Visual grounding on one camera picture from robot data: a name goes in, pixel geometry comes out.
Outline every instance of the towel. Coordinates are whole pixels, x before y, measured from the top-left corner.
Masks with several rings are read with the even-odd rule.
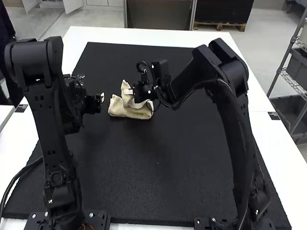
[[[141,120],[148,120],[153,116],[154,104],[152,101],[147,100],[142,103],[135,103],[133,91],[125,80],[123,80],[120,89],[121,97],[113,94],[110,100],[108,113],[111,116],[123,116]]]

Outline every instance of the black mat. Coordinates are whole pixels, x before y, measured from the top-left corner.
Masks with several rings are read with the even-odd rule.
[[[192,226],[195,217],[234,219],[232,167],[222,121],[204,91],[174,112],[161,106],[149,121],[107,114],[122,79],[139,79],[135,65],[167,58],[175,76],[190,61],[191,49],[88,43],[74,71],[86,74],[88,93],[105,92],[100,114],[85,115],[80,133],[67,136],[78,162],[83,207],[103,209],[113,222]],[[37,145],[30,161],[39,155]],[[269,215],[279,229],[291,229],[272,190]],[[44,211],[43,167],[17,184],[4,217],[27,218]]]

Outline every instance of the gray floor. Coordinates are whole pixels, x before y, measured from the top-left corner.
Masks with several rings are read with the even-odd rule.
[[[64,36],[71,25],[124,27],[123,13],[120,12],[78,10],[67,15],[60,9],[36,8],[27,15],[23,8],[7,7],[7,10],[19,39]],[[301,13],[301,9],[290,14],[281,10],[253,9],[244,33],[233,27],[223,27],[223,32],[230,32],[265,92],[283,58]],[[200,27],[199,30],[215,31],[210,26]],[[272,96],[291,94],[295,92],[283,79],[277,82],[272,92]],[[300,149],[307,160],[307,146],[301,146]]]

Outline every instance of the white cabinet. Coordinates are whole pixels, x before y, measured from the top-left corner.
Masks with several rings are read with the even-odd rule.
[[[107,6],[107,0],[86,0],[89,6]]]
[[[109,6],[123,7],[123,0],[108,0]]]
[[[41,2],[41,0],[22,0],[22,1],[24,4],[24,9],[27,13]],[[70,13],[83,6],[83,0],[63,0],[63,3],[66,13]]]
[[[123,0],[63,0],[44,1],[42,0],[22,0],[24,9],[28,13],[40,3],[44,3],[43,8],[64,8],[66,13],[70,13],[83,7],[86,10],[105,10],[123,12]]]

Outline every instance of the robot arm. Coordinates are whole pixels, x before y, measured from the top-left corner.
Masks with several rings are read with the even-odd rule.
[[[230,226],[210,219],[212,229],[272,229],[264,220],[270,194],[258,162],[256,146],[248,115],[248,68],[245,62],[222,40],[202,45],[193,51],[193,59],[173,80],[167,61],[144,61],[137,64],[141,81],[134,84],[136,103],[158,99],[177,110],[197,89],[204,88],[216,104],[227,138],[234,173],[233,194],[238,219]],[[153,82],[147,78],[150,70]]]
[[[99,113],[102,99],[86,94],[81,76],[63,77],[62,53],[61,37],[30,39],[9,44],[5,60],[35,119],[45,167],[44,202],[51,220],[46,229],[59,225],[77,230],[84,221],[82,194],[65,135],[79,132],[84,114]]]

